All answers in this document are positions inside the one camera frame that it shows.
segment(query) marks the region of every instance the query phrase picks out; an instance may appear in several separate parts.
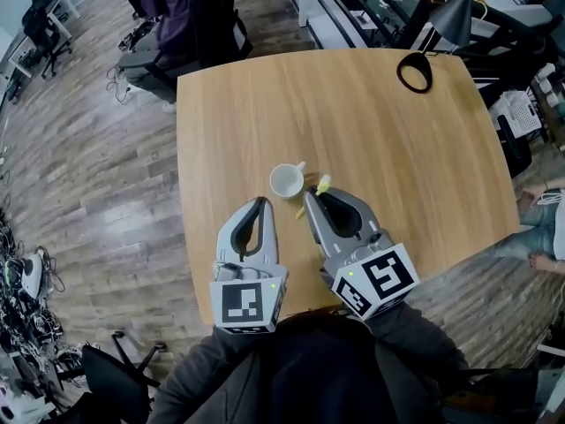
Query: hand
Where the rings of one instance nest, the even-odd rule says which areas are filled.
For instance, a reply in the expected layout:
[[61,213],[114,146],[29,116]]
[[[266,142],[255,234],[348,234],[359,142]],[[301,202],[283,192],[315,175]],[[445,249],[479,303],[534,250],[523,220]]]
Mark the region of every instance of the hand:
[[545,253],[530,253],[528,261],[530,261],[530,267],[536,270],[553,271],[555,267],[555,261]]
[[546,191],[546,184],[528,185],[522,190],[522,194],[528,194],[532,197],[530,207],[533,208]]

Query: desk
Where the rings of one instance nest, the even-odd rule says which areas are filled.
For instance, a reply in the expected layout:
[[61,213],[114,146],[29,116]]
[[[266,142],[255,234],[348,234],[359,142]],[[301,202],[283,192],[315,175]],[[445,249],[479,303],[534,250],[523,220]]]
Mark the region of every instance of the desk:
[[[67,11],[70,11],[74,17],[76,17],[77,19],[80,19],[80,13],[77,11],[77,9],[74,7],[74,5],[71,3],[70,0],[53,0],[48,6],[47,8],[45,8],[45,11],[47,13],[47,17],[51,20],[51,22],[53,22],[56,27],[59,29],[59,31],[67,38],[67,39],[71,39],[72,38],[72,34],[69,32],[69,30],[67,30],[63,23],[57,18],[57,16],[55,15],[55,9],[57,8],[57,6],[60,3],[64,3],[64,6],[67,8]],[[8,59],[8,62],[10,62],[16,69],[18,69],[19,71],[21,71],[24,75],[26,75],[28,78],[32,78],[32,73],[26,69],[24,66],[22,66],[18,60],[14,59],[14,57],[16,56],[16,54],[19,52],[19,50],[21,49],[21,47],[24,45],[24,43],[26,41],[30,41],[29,38],[24,34],[24,30],[23,28],[16,34],[16,36],[14,36],[13,41],[10,44],[10,47],[8,48],[8,50],[6,50],[6,53],[4,55],[4,58]],[[4,59],[2,61],[0,61],[0,71],[3,69],[2,67],[2,63],[4,62]]]
[[306,161],[314,182],[356,194],[420,278],[438,275],[518,231],[510,175],[477,88],[458,57],[431,57],[433,88],[396,77],[393,49],[314,50],[254,58],[178,79],[177,151],[186,245],[204,323],[217,234],[255,196],[273,203],[282,315],[332,306],[301,199],[269,188],[278,163]]

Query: white basket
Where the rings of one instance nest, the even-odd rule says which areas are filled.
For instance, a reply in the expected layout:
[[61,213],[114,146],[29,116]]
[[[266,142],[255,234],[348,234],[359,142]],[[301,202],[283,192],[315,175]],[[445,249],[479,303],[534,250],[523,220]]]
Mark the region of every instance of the white basket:
[[524,91],[502,93],[501,98],[488,112],[491,114],[496,130],[501,129],[497,118],[504,115],[516,138],[541,127],[541,121],[539,121],[536,110],[531,106],[530,98]]

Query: desk lamp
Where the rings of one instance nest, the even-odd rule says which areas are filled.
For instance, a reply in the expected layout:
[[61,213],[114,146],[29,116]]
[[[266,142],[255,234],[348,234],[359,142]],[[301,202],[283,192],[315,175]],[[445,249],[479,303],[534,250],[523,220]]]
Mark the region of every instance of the desk lamp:
[[[433,10],[429,19],[433,30],[456,46],[469,45],[471,42],[472,2],[473,0],[449,0],[449,2]],[[426,50],[427,46],[421,52],[410,53],[396,67],[398,79],[414,93],[424,94],[432,87],[432,66],[426,58]],[[426,79],[424,88],[415,88],[404,79],[402,70],[406,66],[413,67],[424,76]]]

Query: floor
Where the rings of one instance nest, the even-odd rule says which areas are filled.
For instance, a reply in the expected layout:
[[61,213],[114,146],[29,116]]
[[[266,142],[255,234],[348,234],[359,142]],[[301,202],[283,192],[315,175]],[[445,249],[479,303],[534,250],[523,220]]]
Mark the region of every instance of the floor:
[[[289,0],[237,0],[237,7],[255,56],[315,48]],[[131,7],[90,0],[80,10],[60,73],[32,81],[0,116],[1,168],[11,172],[0,199],[11,196],[7,214],[26,254],[41,245],[56,256],[66,290],[49,304],[67,341],[110,348],[111,333],[125,329],[144,352],[162,340],[169,352],[154,365],[160,377],[210,331],[200,324],[185,253],[175,118],[148,94],[121,105],[105,89],[117,42],[134,25]],[[545,149],[516,184],[564,164]],[[476,257],[419,286],[410,303],[473,366],[519,364],[553,319],[562,285],[561,276],[523,262]]]

